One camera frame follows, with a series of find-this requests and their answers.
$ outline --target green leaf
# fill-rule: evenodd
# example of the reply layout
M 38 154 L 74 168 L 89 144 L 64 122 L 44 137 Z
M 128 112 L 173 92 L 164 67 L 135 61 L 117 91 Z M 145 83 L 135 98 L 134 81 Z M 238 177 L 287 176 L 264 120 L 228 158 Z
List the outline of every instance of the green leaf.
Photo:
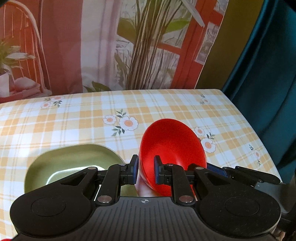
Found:
M 126 68 L 126 64 L 121 60 L 118 53 L 114 54 L 114 58 L 115 58 L 115 61 L 118 63 L 119 69 L 122 70 L 125 75 L 127 75 L 128 71 Z
M 192 17 L 191 13 L 189 11 L 187 11 L 183 18 L 186 19 L 186 20 L 190 20 L 191 17 Z
M 100 92 L 100 91 L 111 91 L 111 89 L 106 86 L 106 85 L 103 85 L 101 83 L 97 83 L 97 82 L 92 82 L 92 85 L 95 89 L 96 92 Z
M 120 79 L 118 80 L 118 84 L 122 87 L 122 88 L 124 88 L 124 85 L 123 85 L 123 82 L 124 82 L 124 76 L 123 76 L 123 71 L 122 70 L 120 70 L 120 73 L 119 73 L 119 75 L 120 75 Z
M 119 18 L 117 34 L 133 44 L 136 41 L 136 30 L 128 18 Z
M 95 90 L 93 90 L 87 86 L 83 86 L 83 87 L 87 90 L 88 93 L 95 92 Z
M 189 20 L 186 20 L 185 18 L 179 18 L 179 19 L 173 20 L 168 24 L 168 27 L 166 28 L 165 33 L 181 30 L 187 24 L 189 24 Z

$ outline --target olive green wall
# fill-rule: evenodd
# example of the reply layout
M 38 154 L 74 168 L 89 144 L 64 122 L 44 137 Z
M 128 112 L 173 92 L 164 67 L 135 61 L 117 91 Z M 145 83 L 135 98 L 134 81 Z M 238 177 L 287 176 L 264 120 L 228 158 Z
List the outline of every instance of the olive green wall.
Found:
M 263 0 L 229 0 L 197 89 L 221 89 L 245 47 Z

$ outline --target green bowl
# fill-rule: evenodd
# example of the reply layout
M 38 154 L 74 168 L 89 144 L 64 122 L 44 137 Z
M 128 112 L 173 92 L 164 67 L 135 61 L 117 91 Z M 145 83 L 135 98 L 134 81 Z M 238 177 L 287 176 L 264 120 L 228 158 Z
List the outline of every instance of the green bowl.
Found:
M 124 163 L 111 149 L 96 144 L 76 145 L 55 149 L 40 155 L 29 167 L 25 177 L 25 193 L 69 176 L 87 167 L 107 170 Z M 135 186 L 121 187 L 121 196 L 138 196 Z

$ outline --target red bowl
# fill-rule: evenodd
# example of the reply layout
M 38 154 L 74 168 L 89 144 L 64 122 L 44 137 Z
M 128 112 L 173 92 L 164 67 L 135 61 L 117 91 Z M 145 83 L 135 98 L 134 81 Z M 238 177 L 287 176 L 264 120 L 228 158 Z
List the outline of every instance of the red bowl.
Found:
M 170 187 L 157 185 L 153 160 L 159 155 L 162 163 L 178 164 L 187 170 L 191 163 L 206 168 L 205 151 L 200 139 L 185 124 L 173 119 L 161 119 L 145 131 L 140 145 L 139 168 L 146 184 L 163 196 L 171 196 Z

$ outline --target plaid tablecloth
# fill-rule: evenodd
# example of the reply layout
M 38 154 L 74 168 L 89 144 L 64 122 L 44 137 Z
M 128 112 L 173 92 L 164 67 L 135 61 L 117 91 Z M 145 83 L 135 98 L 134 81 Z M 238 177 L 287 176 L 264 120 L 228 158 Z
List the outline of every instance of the plaid tablecloth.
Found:
M 143 90 L 83 93 L 26 99 L 0 105 L 0 239 L 16 232 L 12 202 L 24 192 L 29 165 L 40 154 L 97 143 L 129 162 L 146 128 L 177 119 L 201 139 L 207 161 L 279 174 L 258 136 L 219 90 Z M 138 180 L 140 196 L 153 192 Z

